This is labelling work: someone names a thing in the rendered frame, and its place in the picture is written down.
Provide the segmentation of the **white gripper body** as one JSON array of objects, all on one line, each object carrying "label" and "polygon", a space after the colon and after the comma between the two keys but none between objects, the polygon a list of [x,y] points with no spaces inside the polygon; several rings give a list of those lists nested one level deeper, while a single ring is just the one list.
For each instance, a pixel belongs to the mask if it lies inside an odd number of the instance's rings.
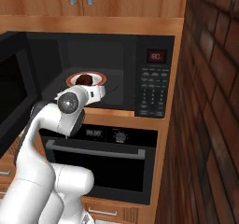
[{"label": "white gripper body", "polygon": [[93,100],[99,102],[102,98],[105,97],[105,87],[104,86],[94,86],[93,87]]}]

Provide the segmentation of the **dark brown steak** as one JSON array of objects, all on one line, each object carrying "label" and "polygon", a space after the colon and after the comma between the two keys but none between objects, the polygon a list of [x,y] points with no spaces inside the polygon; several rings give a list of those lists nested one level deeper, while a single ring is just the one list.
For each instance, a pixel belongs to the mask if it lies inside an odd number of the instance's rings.
[{"label": "dark brown steak", "polygon": [[91,86],[92,85],[92,76],[90,76],[88,74],[80,75],[76,80],[76,84]]}]

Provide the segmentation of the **black microwave oven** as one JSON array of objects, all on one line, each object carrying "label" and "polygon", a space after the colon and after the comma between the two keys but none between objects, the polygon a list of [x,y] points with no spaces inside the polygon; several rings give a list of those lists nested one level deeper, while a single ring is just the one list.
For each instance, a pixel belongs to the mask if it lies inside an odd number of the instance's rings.
[{"label": "black microwave oven", "polygon": [[67,88],[79,72],[105,75],[105,97],[97,108],[165,116],[175,38],[172,35],[29,33],[35,70],[45,100]]}]

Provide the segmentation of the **black microwave door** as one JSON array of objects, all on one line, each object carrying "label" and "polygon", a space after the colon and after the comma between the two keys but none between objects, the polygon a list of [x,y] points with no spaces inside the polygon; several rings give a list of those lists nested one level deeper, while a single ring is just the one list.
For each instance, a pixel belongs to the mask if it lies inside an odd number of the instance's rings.
[{"label": "black microwave door", "polygon": [[41,98],[26,33],[0,35],[0,158],[27,125]]}]

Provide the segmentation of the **white plate with red rim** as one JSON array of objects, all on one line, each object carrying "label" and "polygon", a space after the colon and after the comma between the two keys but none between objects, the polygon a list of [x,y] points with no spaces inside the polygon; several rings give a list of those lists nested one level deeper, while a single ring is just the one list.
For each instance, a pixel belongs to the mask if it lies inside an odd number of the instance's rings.
[{"label": "white plate with red rim", "polygon": [[92,77],[92,85],[93,86],[103,86],[106,83],[106,76],[102,73],[99,72],[93,72],[93,71],[82,71],[82,72],[77,72],[70,77],[68,77],[65,81],[66,85],[68,87],[72,87],[76,85],[77,79],[81,75],[89,75]]}]

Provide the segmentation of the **round oven knob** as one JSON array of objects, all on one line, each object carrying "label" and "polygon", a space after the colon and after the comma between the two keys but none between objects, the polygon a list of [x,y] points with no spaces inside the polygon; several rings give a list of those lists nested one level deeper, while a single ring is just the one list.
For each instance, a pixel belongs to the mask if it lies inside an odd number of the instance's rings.
[{"label": "round oven knob", "polygon": [[125,133],[118,132],[118,133],[116,134],[115,138],[116,138],[116,142],[117,142],[117,143],[124,143],[125,140],[126,140],[126,138],[127,138],[127,136],[126,136]]}]

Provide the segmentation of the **black built-in oven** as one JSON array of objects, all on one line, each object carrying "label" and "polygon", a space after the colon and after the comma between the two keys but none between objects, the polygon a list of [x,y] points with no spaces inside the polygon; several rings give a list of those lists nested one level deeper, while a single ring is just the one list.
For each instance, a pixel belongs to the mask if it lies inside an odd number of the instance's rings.
[{"label": "black built-in oven", "polygon": [[[116,142],[118,132],[126,134],[124,143]],[[83,124],[71,137],[46,129],[40,130],[39,134],[49,161],[82,166],[93,172],[94,186],[89,193],[91,197],[127,203],[150,203],[158,139],[156,131]],[[49,140],[54,140],[60,147],[118,153],[135,154],[138,149],[144,149],[146,157],[133,160],[52,150],[46,148]]]}]

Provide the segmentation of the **wooden drawer front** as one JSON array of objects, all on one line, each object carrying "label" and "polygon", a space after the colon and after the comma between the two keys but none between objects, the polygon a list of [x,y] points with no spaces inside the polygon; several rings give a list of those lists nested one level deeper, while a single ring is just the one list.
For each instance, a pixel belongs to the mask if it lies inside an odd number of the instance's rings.
[{"label": "wooden drawer front", "polygon": [[15,166],[13,164],[14,157],[12,155],[4,155],[0,159],[0,171],[10,171],[10,175],[0,175],[0,200],[4,198],[14,176]]},{"label": "wooden drawer front", "polygon": [[89,213],[94,219],[117,222],[119,224],[138,223],[138,208],[134,207],[133,205],[123,204],[119,202],[103,201],[93,198],[84,198],[82,202],[88,213],[89,207],[96,210],[108,210],[109,212],[118,212],[118,215],[116,217]]}]

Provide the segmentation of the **wooden cabinet frame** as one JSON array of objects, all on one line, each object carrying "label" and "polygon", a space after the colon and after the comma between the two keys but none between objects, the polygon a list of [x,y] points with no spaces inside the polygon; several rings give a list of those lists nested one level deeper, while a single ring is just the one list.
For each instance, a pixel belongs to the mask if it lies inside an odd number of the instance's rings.
[{"label": "wooden cabinet frame", "polygon": [[153,129],[160,133],[157,140],[149,205],[115,202],[97,198],[85,198],[83,200],[84,203],[96,203],[99,206],[117,206],[120,211],[125,214],[135,214],[137,224],[155,224],[162,182],[162,167],[166,140],[176,83],[176,69],[181,45],[183,22],[184,20],[182,18],[0,16],[0,34],[6,31],[52,33],[72,32],[120,35],[172,35],[175,38],[171,77],[164,119],[137,118],[132,111],[90,107],[86,109],[85,122],[87,124]]}]

